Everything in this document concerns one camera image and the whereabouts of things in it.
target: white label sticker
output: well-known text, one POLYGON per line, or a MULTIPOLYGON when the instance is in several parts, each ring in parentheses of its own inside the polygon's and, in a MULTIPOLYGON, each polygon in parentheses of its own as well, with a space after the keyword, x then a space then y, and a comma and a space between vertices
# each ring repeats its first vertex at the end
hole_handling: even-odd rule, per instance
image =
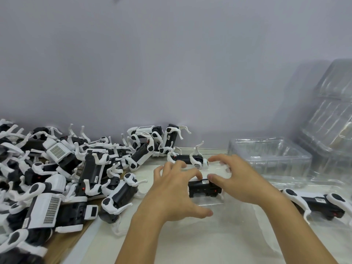
POLYGON ((29 218, 26 218, 26 219, 24 220, 23 225, 22 225, 22 229, 27 228, 27 226, 28 226, 28 221, 29 221, 29 218))
POLYGON ((315 199, 317 202, 319 203, 325 203, 326 204, 326 201, 324 199, 321 199, 321 198, 316 198, 315 199))

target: hand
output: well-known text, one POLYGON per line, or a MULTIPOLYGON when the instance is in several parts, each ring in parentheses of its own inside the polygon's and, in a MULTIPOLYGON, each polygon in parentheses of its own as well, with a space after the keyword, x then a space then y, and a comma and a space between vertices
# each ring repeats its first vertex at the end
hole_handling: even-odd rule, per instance
POLYGON ((201 180, 202 174, 196 168, 181 171, 187 165, 183 161, 175 164, 166 162, 154 170, 154 183, 138 207, 135 215, 147 217, 154 215, 155 220, 164 224, 167 221, 182 220, 185 217, 203 219, 210 217, 213 212, 194 204, 189 198, 187 187, 191 178, 196 176, 201 180))
POLYGON ((208 180, 242 202, 262 206, 268 198, 280 194, 279 190, 259 175, 250 164, 238 155, 219 154, 210 157, 208 161, 220 161, 230 167, 232 173, 230 179, 225 179, 216 174, 209 174, 208 180))

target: vent grille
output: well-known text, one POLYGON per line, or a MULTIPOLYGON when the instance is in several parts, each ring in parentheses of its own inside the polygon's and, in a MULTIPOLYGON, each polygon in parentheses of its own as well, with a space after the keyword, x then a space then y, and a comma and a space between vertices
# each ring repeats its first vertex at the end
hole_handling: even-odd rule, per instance
POLYGON ((52 152, 52 154, 57 158, 60 158, 65 155, 65 151, 62 150, 58 145, 50 149, 50 152, 52 152))
POLYGON ((44 224, 52 224, 55 220, 55 214, 57 207, 59 206, 60 199, 58 197, 51 197, 49 207, 46 211, 46 215, 44 218, 44 224))
POLYGON ((148 129, 148 128, 152 128, 152 126, 139 127, 138 129, 148 129))

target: wall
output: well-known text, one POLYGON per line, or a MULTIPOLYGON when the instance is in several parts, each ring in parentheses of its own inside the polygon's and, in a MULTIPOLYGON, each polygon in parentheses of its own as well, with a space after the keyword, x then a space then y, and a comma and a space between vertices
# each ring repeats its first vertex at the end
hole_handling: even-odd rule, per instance
POLYGON ((88 136, 185 124, 180 146, 291 135, 352 0, 0 0, 0 118, 88 136))

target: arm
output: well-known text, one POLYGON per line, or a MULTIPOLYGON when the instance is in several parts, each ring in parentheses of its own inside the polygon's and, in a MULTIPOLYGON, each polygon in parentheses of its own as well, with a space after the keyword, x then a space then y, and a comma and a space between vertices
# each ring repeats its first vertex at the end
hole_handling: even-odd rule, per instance
POLYGON ((165 222, 213 215, 210 209, 199 207, 190 200, 188 182, 195 176, 202 179, 202 174, 196 168, 182 172, 181 168, 186 166, 183 161, 176 161, 175 164, 167 162, 164 167, 154 170, 153 186, 132 217, 115 264, 152 264, 165 222))
POLYGON ((232 176, 208 179, 234 198, 259 205, 266 213, 287 264, 337 264, 292 202, 239 156, 215 155, 209 162, 226 163, 232 176))

